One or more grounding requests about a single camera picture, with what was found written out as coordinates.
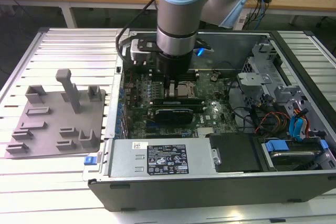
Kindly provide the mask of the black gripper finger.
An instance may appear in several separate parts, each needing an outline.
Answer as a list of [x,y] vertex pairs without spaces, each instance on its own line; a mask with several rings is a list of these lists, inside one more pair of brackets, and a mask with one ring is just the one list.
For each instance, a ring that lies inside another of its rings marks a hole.
[[174,98],[178,87],[178,77],[164,75],[164,95],[166,98]]

